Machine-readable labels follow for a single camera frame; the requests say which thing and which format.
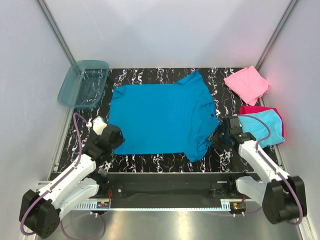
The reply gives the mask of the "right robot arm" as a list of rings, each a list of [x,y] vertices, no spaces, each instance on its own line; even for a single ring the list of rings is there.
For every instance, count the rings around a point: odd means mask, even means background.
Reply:
[[[236,150],[259,177],[255,180],[244,172],[229,176],[223,192],[235,199],[241,195],[249,197],[260,205],[271,224],[302,223],[308,213],[304,181],[275,164],[263,151],[261,140],[243,131],[238,116],[224,118],[209,139],[215,148]]]

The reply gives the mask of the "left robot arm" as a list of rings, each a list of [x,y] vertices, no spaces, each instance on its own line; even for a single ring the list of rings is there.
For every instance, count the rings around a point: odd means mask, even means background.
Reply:
[[[19,213],[22,234],[46,239],[76,206],[90,197],[103,198],[108,193],[107,172],[100,165],[125,139],[121,129],[112,124],[100,123],[94,132],[96,138],[80,149],[69,167],[46,186],[23,195]]]

